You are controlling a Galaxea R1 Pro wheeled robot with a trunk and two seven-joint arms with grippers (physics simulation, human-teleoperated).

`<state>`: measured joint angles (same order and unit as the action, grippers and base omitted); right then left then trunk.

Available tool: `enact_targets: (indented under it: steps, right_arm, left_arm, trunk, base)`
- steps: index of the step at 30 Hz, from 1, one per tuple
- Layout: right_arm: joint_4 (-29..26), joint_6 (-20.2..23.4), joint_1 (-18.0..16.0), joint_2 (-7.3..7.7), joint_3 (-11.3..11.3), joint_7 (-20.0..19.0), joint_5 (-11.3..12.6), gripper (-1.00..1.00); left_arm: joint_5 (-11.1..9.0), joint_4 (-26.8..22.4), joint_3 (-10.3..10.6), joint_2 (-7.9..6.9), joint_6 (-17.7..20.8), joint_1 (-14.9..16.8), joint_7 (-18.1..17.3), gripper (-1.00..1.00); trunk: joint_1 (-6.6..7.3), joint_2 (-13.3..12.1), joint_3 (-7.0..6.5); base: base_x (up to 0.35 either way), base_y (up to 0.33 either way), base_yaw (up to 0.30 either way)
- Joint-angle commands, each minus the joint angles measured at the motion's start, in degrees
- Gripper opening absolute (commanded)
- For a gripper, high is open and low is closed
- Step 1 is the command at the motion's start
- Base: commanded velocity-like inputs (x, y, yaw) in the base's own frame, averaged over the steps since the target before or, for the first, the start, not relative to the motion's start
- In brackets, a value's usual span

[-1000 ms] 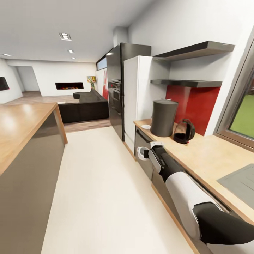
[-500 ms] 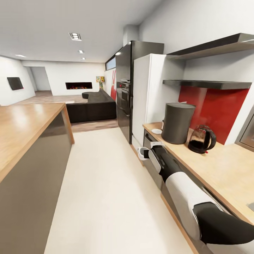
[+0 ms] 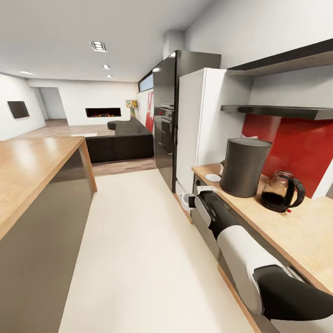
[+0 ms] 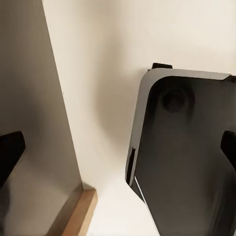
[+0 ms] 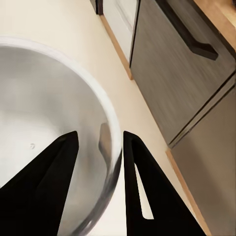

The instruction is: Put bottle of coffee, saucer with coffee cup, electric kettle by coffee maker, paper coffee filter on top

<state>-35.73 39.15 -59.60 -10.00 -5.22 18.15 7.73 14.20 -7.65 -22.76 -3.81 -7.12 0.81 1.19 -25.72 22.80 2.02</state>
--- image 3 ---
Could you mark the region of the saucer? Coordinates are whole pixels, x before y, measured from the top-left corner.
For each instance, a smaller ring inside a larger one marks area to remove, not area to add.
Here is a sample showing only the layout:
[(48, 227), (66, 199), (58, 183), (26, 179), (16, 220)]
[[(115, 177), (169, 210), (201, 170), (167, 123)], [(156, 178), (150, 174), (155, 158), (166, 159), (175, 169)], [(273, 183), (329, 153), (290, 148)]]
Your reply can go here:
[(216, 174), (208, 174), (205, 176), (207, 180), (210, 180), (210, 181), (221, 181), (221, 177), (219, 175), (216, 175)]

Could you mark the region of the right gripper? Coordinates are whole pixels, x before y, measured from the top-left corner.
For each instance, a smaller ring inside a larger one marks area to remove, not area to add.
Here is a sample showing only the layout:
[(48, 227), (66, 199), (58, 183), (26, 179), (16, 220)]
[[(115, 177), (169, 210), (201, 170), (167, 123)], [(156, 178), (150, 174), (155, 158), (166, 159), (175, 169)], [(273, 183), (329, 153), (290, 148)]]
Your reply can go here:
[(189, 207), (190, 208), (195, 208), (196, 207), (194, 200), (195, 200), (195, 197), (188, 197)]

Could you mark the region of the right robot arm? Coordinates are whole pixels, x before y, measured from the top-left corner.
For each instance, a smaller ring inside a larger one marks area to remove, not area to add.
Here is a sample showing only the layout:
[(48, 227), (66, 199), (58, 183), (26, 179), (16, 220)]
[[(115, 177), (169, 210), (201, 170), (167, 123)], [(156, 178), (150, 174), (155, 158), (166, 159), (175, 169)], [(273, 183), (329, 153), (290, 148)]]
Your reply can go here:
[(333, 333), (333, 296), (293, 278), (219, 200), (213, 186), (188, 197), (213, 232), (242, 300), (280, 333)]

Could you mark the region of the electric kettle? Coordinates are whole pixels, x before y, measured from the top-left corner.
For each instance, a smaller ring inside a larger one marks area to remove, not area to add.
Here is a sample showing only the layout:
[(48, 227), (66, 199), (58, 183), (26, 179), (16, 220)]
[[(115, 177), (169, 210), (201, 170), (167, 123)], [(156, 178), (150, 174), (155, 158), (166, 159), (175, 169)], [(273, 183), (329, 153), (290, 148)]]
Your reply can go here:
[[(295, 191), (297, 199), (291, 205)], [(298, 207), (305, 198), (302, 183), (288, 171), (275, 171), (264, 186), (260, 202), (267, 209), (275, 212), (286, 212), (289, 208)]]

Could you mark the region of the coffee cup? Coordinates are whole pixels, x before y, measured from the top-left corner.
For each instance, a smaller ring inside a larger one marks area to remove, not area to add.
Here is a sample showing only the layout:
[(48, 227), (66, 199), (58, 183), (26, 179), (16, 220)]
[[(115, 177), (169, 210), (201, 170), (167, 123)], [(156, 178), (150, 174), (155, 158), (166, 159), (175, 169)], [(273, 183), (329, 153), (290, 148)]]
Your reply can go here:
[(188, 197), (195, 197), (195, 195), (194, 193), (181, 193), (179, 196), (182, 208), (184, 208), (187, 211), (191, 211), (193, 208), (189, 207)]

